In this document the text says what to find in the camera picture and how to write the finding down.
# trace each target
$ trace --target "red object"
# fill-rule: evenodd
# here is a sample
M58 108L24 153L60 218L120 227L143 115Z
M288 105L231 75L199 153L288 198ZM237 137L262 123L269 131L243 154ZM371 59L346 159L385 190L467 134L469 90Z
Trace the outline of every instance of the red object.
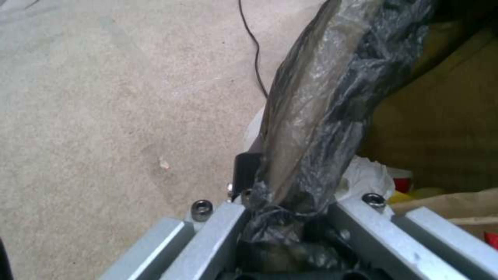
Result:
M491 247L498 250L498 234L491 232L484 232L484 241L491 245Z
M393 180L397 191L402 193L410 191L411 178L394 178Z

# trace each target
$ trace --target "black cable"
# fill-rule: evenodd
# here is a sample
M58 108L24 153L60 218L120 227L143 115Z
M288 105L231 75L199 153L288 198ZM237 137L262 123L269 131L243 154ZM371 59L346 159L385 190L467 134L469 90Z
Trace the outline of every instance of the black cable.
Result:
M252 32L249 29L248 23L246 22L246 18L244 17L244 12L242 11L242 0L239 0L239 11L241 12L241 17L242 21L244 22L244 27L246 28L247 32L249 33L249 36L252 38L252 41L256 44L256 57L254 58L254 69L256 70L256 77L257 81L259 82L259 86L261 87L261 91L263 92L263 95L268 98L268 92L266 91L266 88L264 87L263 81L261 80L261 77L259 75L259 66L258 66L258 61L259 61L259 43L256 40L256 37L252 34Z

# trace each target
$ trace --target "floor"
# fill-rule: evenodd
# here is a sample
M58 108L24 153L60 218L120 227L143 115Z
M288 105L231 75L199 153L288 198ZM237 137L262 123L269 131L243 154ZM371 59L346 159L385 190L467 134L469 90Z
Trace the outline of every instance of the floor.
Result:
M322 1L243 1L268 88ZM160 217L225 198L264 105L236 0L0 5L0 236L16 279L97 278Z

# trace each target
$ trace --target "plastic bag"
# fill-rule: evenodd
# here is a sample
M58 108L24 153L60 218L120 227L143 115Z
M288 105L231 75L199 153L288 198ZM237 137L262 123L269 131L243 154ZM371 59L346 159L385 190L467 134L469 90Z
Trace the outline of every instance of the plastic bag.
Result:
M335 201L375 107L410 74L432 10L431 0L328 0L321 6L269 94L262 165L244 199L253 217L239 242L241 267L276 272L353 265L303 229Z
M365 157L354 156L343 173L335 198L339 201L373 192L383 196L387 201L395 189L394 181L385 165Z

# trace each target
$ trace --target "gray metal bar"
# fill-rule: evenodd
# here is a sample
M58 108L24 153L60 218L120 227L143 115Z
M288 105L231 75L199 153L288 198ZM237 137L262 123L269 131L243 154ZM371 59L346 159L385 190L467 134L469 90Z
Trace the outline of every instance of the gray metal bar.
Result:
M213 280L235 268L237 238L247 222L245 208L223 203L180 253L161 280Z
M100 280L159 279L193 236L192 224L163 218L108 268Z
M364 261L394 279L467 279L360 198L332 205L329 221L348 232L351 246Z
M422 207L394 222L471 279L498 279L498 252Z

